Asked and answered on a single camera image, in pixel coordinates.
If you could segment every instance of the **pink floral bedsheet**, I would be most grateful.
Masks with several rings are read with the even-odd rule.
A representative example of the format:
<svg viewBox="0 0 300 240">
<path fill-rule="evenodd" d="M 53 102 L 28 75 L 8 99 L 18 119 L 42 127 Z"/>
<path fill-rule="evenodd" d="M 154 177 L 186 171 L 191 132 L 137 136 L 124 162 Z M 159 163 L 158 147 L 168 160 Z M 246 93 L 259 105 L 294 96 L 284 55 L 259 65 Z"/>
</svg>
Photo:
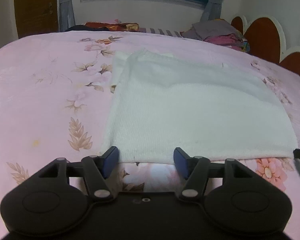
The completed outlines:
<svg viewBox="0 0 300 240">
<path fill-rule="evenodd" d="M 100 155 L 115 92 L 110 87 L 112 56 L 116 50 L 141 48 L 233 65 L 259 77 L 285 107 L 300 147 L 300 77 L 275 64 L 202 41 L 148 33 L 36 35 L 0 49 L 0 201 L 57 157 L 75 162 Z M 285 232 L 300 239 L 300 161 L 241 162 L 290 197 L 293 212 Z M 173 165 L 135 162 L 119 164 L 108 183 L 113 190 L 177 191 L 184 181 Z M 71 184 L 81 188 L 80 180 L 71 179 Z M 219 185 L 220 179 L 210 180 L 208 190 Z M 6 233 L 0 217 L 0 238 Z"/>
</svg>

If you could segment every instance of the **striped pillow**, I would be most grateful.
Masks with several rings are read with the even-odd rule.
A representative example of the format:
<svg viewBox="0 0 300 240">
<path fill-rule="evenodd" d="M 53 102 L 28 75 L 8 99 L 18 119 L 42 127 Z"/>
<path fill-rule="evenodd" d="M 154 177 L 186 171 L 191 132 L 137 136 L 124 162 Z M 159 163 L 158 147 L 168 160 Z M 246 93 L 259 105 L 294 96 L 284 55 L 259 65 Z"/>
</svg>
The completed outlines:
<svg viewBox="0 0 300 240">
<path fill-rule="evenodd" d="M 140 32 L 140 33 L 154 33 L 154 34 L 161 34 L 161 35 L 166 35 L 166 36 L 182 38 L 180 33 L 177 32 L 177 31 L 169 31 L 169 30 L 154 29 L 154 28 L 139 28 L 138 32 Z"/>
</svg>

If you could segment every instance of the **wooden door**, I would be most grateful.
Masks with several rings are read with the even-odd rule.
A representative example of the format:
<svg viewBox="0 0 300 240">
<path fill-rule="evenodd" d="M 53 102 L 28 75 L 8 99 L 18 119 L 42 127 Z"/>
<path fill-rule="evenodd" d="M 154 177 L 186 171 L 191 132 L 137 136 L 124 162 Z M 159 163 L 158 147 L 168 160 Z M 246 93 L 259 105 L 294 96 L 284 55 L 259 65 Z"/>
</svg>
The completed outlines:
<svg viewBox="0 0 300 240">
<path fill-rule="evenodd" d="M 57 0 L 14 0 L 19 38 L 58 31 Z"/>
</svg>

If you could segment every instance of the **pile of clothes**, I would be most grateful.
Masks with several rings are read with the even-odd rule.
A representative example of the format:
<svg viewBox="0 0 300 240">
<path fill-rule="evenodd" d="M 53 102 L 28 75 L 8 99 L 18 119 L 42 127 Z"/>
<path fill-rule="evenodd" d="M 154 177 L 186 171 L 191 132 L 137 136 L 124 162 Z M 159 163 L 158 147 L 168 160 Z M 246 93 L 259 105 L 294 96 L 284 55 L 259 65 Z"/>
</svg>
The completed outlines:
<svg viewBox="0 0 300 240">
<path fill-rule="evenodd" d="M 189 31 L 183 32 L 181 35 L 184 38 L 205 41 L 243 52 L 250 50 L 245 37 L 222 19 L 194 23 Z"/>
<path fill-rule="evenodd" d="M 69 31 L 109 31 L 109 32 L 137 32 L 139 25 L 137 23 L 121 23 L 120 21 L 113 24 L 99 23 L 99 22 L 87 22 L 85 25 L 75 25 L 66 30 Z"/>
</svg>

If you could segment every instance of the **folded clothes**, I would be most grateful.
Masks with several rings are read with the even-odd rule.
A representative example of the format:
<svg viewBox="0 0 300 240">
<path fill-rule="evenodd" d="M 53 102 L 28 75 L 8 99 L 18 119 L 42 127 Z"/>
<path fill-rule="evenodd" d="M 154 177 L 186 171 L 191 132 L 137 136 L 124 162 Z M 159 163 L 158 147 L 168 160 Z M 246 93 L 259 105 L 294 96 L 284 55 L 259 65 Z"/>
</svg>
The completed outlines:
<svg viewBox="0 0 300 240">
<path fill-rule="evenodd" d="M 182 36 L 243 52 L 249 52 L 250 50 L 249 43 L 245 37 L 222 19 L 194 23 L 189 31 L 182 33 Z"/>
<path fill-rule="evenodd" d="M 235 67 L 117 52 L 113 75 L 101 151 L 117 146 L 120 162 L 173 164 L 175 147 L 210 160 L 293 157 L 298 147 L 278 98 Z"/>
</svg>

